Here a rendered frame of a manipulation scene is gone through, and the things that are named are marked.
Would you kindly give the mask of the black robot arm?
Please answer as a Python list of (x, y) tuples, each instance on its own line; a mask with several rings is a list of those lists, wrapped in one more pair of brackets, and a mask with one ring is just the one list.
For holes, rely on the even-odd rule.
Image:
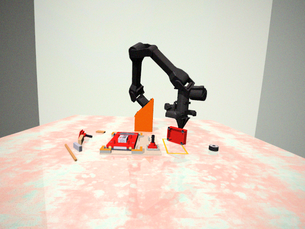
[[(177, 68), (158, 49), (156, 45), (143, 44), (138, 42), (128, 49), (129, 58), (132, 61), (132, 84), (129, 88), (129, 95), (132, 102), (137, 101), (142, 108), (150, 101), (143, 95), (143, 85), (140, 83), (141, 66), (144, 57), (150, 57), (169, 76), (174, 89), (178, 89), (178, 99), (205, 101), (207, 90), (203, 85), (195, 86), (195, 82), (184, 70)], [(189, 83), (187, 86), (185, 86)], [(140, 96), (139, 96), (140, 95)]]

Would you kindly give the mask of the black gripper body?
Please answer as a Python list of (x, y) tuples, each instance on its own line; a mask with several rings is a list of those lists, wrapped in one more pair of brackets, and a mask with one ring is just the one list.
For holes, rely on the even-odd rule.
[(166, 111), (165, 117), (178, 119), (188, 117), (188, 115), (196, 116), (197, 112), (195, 110), (189, 110), (189, 104), (191, 104), (189, 100), (177, 99), (175, 103), (177, 103), (177, 109)]

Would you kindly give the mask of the black toy tyre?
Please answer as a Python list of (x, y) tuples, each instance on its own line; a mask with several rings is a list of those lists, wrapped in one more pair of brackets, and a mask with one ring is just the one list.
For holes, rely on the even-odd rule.
[(210, 144), (208, 149), (209, 149), (210, 151), (218, 151), (219, 146), (214, 145), (214, 144)]

